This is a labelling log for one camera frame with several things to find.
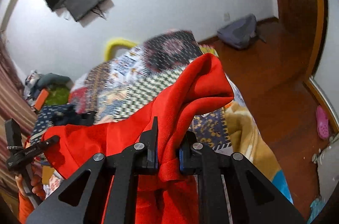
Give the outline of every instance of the striped curtain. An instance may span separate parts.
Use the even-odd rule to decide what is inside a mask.
[[[0,189],[15,197],[18,188],[14,176],[5,166],[10,153],[7,150],[4,122],[13,118],[20,125],[22,139],[25,141],[37,119],[36,114],[22,98],[22,92],[23,85],[8,55],[5,42],[0,37]]]

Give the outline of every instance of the clothing pile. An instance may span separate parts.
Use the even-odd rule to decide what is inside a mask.
[[[29,143],[34,145],[41,142],[43,134],[52,126],[66,124],[91,126],[94,123],[96,111],[77,114],[74,107],[74,104],[44,106],[35,122],[33,132],[28,140]],[[49,163],[43,154],[38,156],[37,159],[42,165],[49,166]]]
[[[26,78],[23,96],[34,111],[39,111],[44,104],[66,104],[71,86],[69,77],[32,71]]]

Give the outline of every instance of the patterned blanket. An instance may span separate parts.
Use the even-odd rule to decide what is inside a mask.
[[[69,96],[78,113],[97,110],[96,124],[128,118],[172,85],[186,66],[214,49],[198,45],[190,31],[172,31],[132,48],[124,55],[99,64],[82,76]],[[235,97],[244,105],[236,86]],[[189,128],[198,140],[215,151],[233,152],[224,109],[195,116]]]
[[[173,84],[191,61],[207,52],[216,55],[213,48],[198,45],[189,31],[156,36],[83,75],[72,88],[69,103],[75,104],[78,113],[97,110],[96,124],[126,119]],[[234,92],[231,106],[195,116],[189,130],[218,153],[244,154],[293,202],[274,154],[262,140],[240,91],[228,80]],[[56,188],[55,181],[61,182],[57,174],[50,181],[49,191]]]

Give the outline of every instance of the gray backpack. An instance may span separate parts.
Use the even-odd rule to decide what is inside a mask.
[[[256,37],[257,21],[254,14],[238,19],[218,30],[218,37],[235,49],[246,49]]]

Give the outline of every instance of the orange sleeve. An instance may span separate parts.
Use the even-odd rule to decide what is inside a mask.
[[[27,217],[33,210],[34,207],[30,200],[19,192],[19,221],[21,224],[26,223]]]

